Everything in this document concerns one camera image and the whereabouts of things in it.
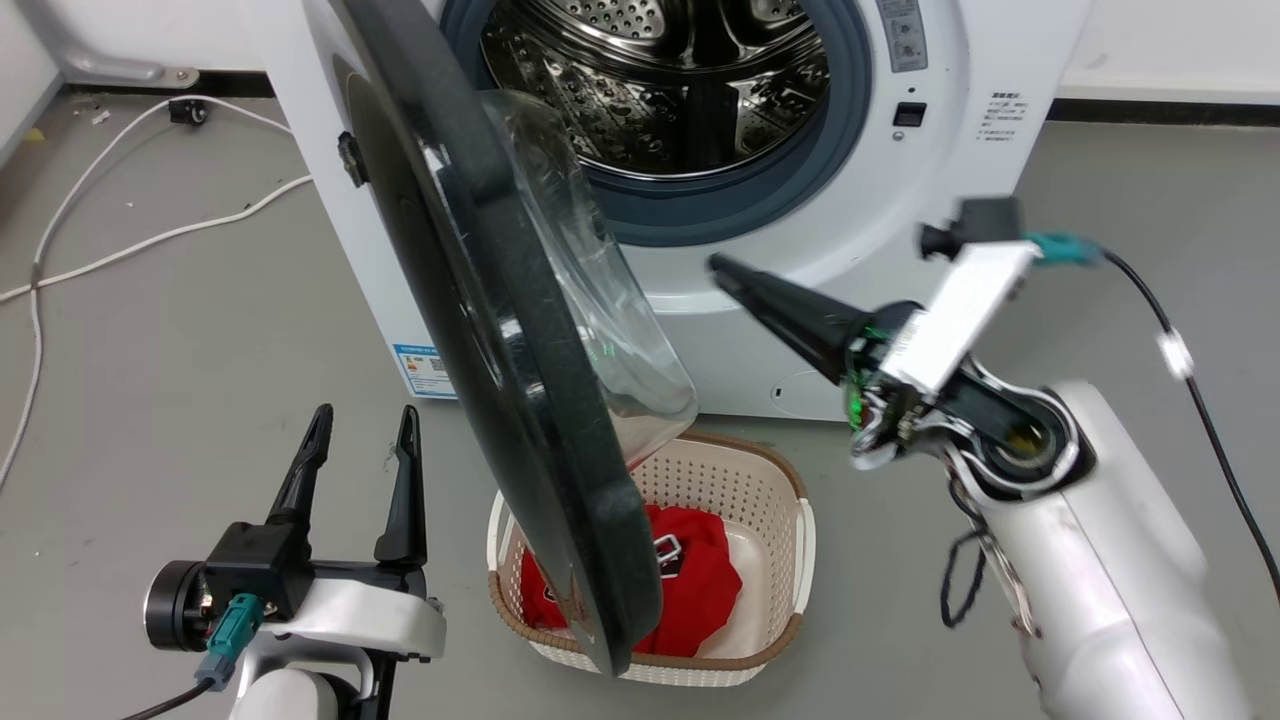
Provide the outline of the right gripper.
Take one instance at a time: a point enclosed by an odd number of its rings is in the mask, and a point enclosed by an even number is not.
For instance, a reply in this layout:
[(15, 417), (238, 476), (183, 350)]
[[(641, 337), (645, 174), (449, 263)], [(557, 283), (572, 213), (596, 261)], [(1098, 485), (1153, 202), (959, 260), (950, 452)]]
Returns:
[(716, 286), (831, 384), (845, 378), (852, 455), (883, 464), (922, 452), (941, 433), (973, 451), (1010, 450), (1012, 396), (964, 354), (934, 391), (916, 389), (882, 366), (928, 316), (914, 301), (863, 310), (727, 254), (707, 260)]

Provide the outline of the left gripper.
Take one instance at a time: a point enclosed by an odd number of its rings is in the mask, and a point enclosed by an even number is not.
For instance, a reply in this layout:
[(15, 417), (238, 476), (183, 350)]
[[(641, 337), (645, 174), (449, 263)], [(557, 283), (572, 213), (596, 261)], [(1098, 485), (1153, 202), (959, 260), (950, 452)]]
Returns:
[[(334, 407), (316, 407), (266, 519), (268, 525), (310, 525), (317, 474), (328, 459)], [(381, 568), (424, 568), (428, 524), (417, 409), (406, 405), (392, 452), (396, 483), (385, 530), (374, 557)], [(157, 650), (204, 652), (216, 612), (204, 562), (170, 561), (152, 579), (143, 628)], [(384, 683), (397, 662), (428, 664), (445, 648), (447, 623), (420, 574), (387, 575), (362, 562), (321, 562), (300, 611), (266, 619), (237, 662), (241, 682), (291, 665), (355, 667), (362, 683)]]

